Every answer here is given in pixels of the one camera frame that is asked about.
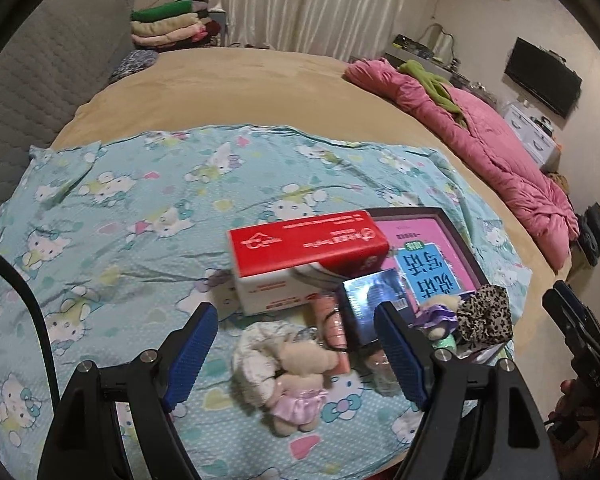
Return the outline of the right hand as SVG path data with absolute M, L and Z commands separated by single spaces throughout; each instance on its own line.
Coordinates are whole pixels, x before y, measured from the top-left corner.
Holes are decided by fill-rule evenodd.
M 580 379 L 570 379 L 560 384 L 562 397 L 545 422 L 548 433 L 558 442 L 566 444 L 582 439 L 585 422 L 596 422 L 595 413 L 588 406 L 588 388 Z

